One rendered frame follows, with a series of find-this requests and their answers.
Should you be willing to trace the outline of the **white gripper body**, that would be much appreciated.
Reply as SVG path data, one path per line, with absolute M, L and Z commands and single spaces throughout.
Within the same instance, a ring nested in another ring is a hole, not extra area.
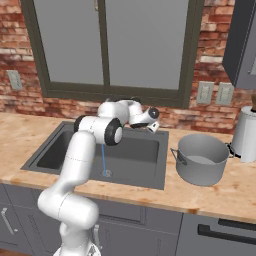
M 160 124 L 157 121 L 155 121 L 154 123 L 147 126 L 147 130 L 150 131 L 151 133 L 155 133 L 158 130 L 159 126 Z

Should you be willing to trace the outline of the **dark grey sink basin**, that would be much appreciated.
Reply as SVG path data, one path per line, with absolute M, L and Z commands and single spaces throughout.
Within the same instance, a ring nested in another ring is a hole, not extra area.
M 73 132 L 63 121 L 21 169 L 59 175 Z M 167 131 L 124 128 L 118 145 L 96 146 L 90 179 L 163 190 L 168 139 Z

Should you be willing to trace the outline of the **grey metal pot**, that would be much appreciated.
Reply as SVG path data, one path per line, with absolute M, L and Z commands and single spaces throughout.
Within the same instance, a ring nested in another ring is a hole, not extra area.
M 171 148 L 179 176 L 190 184 L 212 186 L 224 173 L 230 151 L 219 139 L 205 134 L 189 134 Z

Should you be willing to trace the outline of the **grey false drawer front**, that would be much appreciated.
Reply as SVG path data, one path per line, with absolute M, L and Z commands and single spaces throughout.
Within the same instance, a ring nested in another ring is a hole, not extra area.
M 175 211 L 156 209 L 151 207 L 124 204 L 107 200 L 94 199 L 99 206 L 100 217 L 121 222 L 136 224 L 167 223 L 180 221 L 182 214 Z

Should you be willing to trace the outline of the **white paper towel roll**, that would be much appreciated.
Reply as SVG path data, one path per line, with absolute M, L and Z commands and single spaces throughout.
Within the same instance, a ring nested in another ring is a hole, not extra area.
M 241 108 L 231 147 L 241 162 L 256 161 L 256 94 L 250 106 Z

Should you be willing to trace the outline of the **dark framed window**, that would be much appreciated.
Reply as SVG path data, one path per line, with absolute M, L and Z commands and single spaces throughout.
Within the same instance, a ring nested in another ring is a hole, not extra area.
M 204 0 L 20 0 L 48 98 L 189 105 Z

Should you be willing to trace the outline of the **grey cupboard door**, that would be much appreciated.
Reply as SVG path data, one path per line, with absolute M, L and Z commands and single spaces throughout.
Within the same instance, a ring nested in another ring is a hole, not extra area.
M 98 221 L 102 256 L 175 256 L 178 236 Z
M 39 210 L 41 190 L 3 184 L 3 191 L 14 207 L 34 256 L 53 256 L 61 246 L 60 222 Z

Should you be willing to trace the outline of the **grey dishwasher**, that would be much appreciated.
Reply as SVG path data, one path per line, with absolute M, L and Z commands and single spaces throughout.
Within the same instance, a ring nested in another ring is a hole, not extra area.
M 176 256 L 256 256 L 256 245 L 201 236 L 197 233 L 199 224 L 217 232 L 256 238 L 256 224 L 185 214 Z

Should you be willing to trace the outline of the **grey wall outlet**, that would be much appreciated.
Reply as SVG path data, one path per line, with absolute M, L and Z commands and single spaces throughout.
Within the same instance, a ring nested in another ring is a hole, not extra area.
M 196 102 L 198 104 L 209 104 L 212 99 L 213 87 L 213 82 L 200 81 L 198 85 Z
M 21 90 L 22 83 L 20 80 L 20 74 L 17 70 L 8 70 L 8 77 L 13 90 Z
M 217 105 L 229 105 L 233 96 L 234 87 L 231 83 L 221 82 L 216 97 Z

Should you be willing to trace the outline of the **dark grey wall cupboard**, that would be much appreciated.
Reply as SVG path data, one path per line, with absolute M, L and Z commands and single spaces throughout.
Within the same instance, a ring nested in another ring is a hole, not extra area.
M 235 88 L 256 90 L 256 0 L 236 0 L 222 65 Z

